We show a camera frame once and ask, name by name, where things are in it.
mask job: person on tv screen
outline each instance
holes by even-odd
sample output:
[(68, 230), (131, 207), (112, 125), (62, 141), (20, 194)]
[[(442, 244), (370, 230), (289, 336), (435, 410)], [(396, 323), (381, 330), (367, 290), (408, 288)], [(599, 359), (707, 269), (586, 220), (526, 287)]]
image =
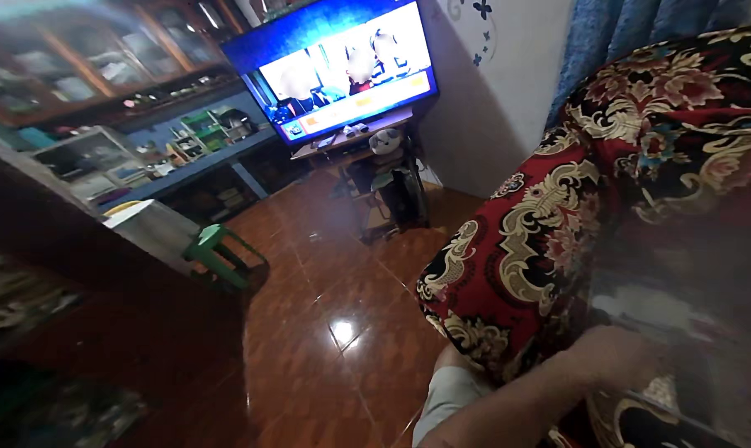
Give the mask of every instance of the person on tv screen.
[(348, 78), (350, 79), (350, 95), (364, 92), (373, 86), (370, 79), (375, 69), (375, 52), (371, 47), (348, 48)]
[(281, 92), (287, 96), (277, 104), (274, 119), (283, 123), (288, 119), (302, 117), (344, 97), (343, 93), (311, 88), (314, 74), (297, 66), (287, 67), (281, 74)]
[(411, 73), (409, 61), (401, 57), (400, 47), (394, 35), (381, 33), (378, 29), (370, 38), (370, 47), (377, 57), (372, 74), (373, 85), (385, 84)]

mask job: tv screen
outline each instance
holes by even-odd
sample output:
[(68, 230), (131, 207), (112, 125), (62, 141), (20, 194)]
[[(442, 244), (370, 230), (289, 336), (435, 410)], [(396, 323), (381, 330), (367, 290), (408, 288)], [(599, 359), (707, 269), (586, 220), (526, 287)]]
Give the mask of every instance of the tv screen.
[(223, 50), (288, 144), (437, 92), (416, 2), (320, 0)]

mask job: reflective floor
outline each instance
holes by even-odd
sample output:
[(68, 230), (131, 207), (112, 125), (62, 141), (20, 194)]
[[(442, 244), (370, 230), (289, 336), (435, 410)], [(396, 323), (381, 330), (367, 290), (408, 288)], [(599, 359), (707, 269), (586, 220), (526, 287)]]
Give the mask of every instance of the reflective floor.
[(313, 173), (227, 223), (270, 261), (243, 342), (262, 448), (410, 446), (446, 344), (406, 287), (483, 200), (430, 189), (434, 228), (365, 246), (336, 180)]

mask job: kitchen counter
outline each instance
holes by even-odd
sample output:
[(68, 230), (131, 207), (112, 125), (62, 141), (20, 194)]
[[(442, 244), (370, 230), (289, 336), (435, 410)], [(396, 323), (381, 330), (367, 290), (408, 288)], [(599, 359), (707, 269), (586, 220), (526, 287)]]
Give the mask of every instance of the kitchen counter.
[(262, 186), (259, 185), (256, 179), (254, 179), (253, 176), (251, 176), (251, 174), (237, 161), (237, 156), (240, 156), (242, 153), (251, 150), (252, 148), (271, 142), (274, 139), (279, 139), (278, 134), (272, 127), (267, 127), (256, 134), (252, 134), (242, 139), (236, 144), (231, 144), (208, 156), (201, 157), (193, 163), (177, 168), (163, 178), (158, 178), (155, 181), (135, 188), (121, 198), (102, 204), (98, 207), (99, 212), (104, 213), (105, 211), (128, 201), (142, 201), (145, 199), (159, 198), (190, 183), (193, 179), (198, 178), (202, 174), (206, 174), (208, 171), (220, 168), (224, 163), (231, 165), (231, 168), (240, 175), (245, 183), (247, 183), (257, 195), (264, 198), (267, 196), (267, 193)]

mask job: blue curtain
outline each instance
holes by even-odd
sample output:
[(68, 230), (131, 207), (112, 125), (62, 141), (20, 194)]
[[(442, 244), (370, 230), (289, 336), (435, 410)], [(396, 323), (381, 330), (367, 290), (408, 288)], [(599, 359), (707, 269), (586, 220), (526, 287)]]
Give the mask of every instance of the blue curtain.
[(566, 97), (606, 62), (660, 41), (733, 28), (751, 0), (578, 0), (547, 127), (558, 123)]

